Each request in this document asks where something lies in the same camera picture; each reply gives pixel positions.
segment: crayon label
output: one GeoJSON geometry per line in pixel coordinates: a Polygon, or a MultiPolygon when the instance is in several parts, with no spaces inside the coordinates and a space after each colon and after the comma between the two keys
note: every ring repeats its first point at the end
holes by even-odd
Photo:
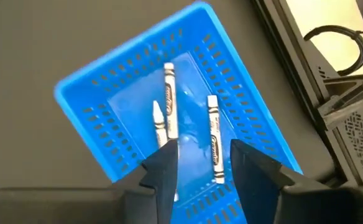
{"type": "Polygon", "coordinates": [[[217,166],[219,164],[219,146],[218,146],[218,139],[216,136],[211,136],[211,145],[212,145],[212,160],[213,164],[217,166]]]}
{"type": "Polygon", "coordinates": [[[167,101],[167,115],[171,115],[172,113],[172,87],[169,85],[169,83],[165,83],[165,96],[167,101]]]}

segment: cable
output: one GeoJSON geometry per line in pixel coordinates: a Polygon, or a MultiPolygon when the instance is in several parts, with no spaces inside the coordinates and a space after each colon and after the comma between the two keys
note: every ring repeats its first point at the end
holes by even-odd
{"type": "Polygon", "coordinates": [[[361,34],[363,34],[363,31],[359,31],[359,30],[354,31],[352,29],[349,29],[349,28],[346,28],[343,26],[326,25],[326,26],[317,27],[317,28],[311,30],[309,33],[307,33],[305,35],[304,40],[305,41],[310,40],[312,37],[319,35],[323,32],[337,32],[338,34],[346,35],[357,43],[358,48],[360,50],[360,54],[359,54],[356,62],[354,62],[347,69],[338,71],[338,74],[340,76],[343,77],[343,76],[349,75],[349,74],[355,72],[356,70],[360,69],[363,66],[363,38],[361,36],[361,34]]]}

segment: basket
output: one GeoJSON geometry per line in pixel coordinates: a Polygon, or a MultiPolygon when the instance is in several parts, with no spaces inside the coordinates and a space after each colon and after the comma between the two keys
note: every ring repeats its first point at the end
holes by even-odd
{"type": "Polygon", "coordinates": [[[188,6],[71,74],[56,86],[55,97],[116,182],[158,149],[152,102],[157,100],[165,111],[165,62],[175,65],[180,133],[180,199],[172,223],[245,223],[232,181],[231,139],[301,170],[208,4],[188,6]],[[221,110],[223,185],[213,182],[210,94],[218,96],[221,110]]]}

